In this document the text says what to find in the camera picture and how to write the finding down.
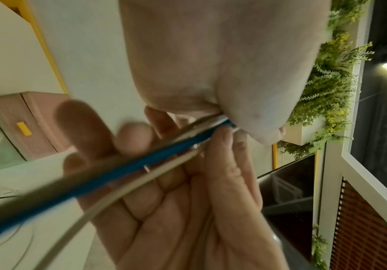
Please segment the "green plant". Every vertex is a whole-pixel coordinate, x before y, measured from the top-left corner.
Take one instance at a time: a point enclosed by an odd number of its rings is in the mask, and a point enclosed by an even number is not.
[[[318,231],[318,225],[314,226],[314,230]],[[328,266],[322,258],[323,253],[327,253],[327,241],[322,235],[312,235],[312,262],[318,270],[328,270]]]
[[[351,139],[338,135],[345,131],[349,122],[349,110],[353,88],[359,78],[352,76],[352,68],[359,61],[367,61],[373,52],[367,49],[371,43],[357,48],[351,47],[349,33],[344,30],[362,14],[368,0],[334,0],[329,25],[334,27],[333,39],[321,45],[315,65],[305,86],[305,90],[292,112],[290,125],[311,125],[318,117],[325,119],[324,128],[316,133],[313,142],[298,146],[281,142],[283,152],[294,155],[296,159],[313,153],[327,141]]]

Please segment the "yellow tag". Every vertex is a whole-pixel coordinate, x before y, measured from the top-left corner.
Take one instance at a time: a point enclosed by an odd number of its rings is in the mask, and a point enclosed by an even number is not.
[[[18,128],[21,130],[21,132],[24,134],[24,136],[31,136],[32,132],[29,130],[27,125],[24,122],[18,122],[16,124]]]

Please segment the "white frame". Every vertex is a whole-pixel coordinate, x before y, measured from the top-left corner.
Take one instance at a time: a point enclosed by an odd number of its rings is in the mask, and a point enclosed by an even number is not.
[[[367,43],[373,14],[373,2],[367,6],[363,17],[349,29],[354,46]],[[354,75],[362,76],[364,64],[358,64],[353,69]],[[349,120],[353,124],[345,132],[345,136],[351,137],[354,133],[359,94],[352,96],[352,107]],[[349,181],[353,188],[382,216],[387,222],[387,188],[361,165],[351,154],[351,141],[347,140],[343,145],[328,143],[326,147],[324,174],[322,181],[321,206],[319,210],[319,234],[328,242],[327,253],[323,259],[330,266],[333,239],[338,214],[338,205],[342,179]]]

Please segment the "wooden blind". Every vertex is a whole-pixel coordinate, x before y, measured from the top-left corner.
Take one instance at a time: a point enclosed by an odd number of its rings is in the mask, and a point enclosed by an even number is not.
[[[387,270],[387,223],[342,182],[330,270]]]

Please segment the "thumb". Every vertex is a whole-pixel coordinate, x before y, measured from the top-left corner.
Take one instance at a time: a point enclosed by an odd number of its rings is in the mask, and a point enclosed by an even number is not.
[[[244,234],[254,225],[263,226],[263,217],[238,168],[232,144],[232,128],[222,126],[214,132],[205,150],[208,194],[222,237]]]

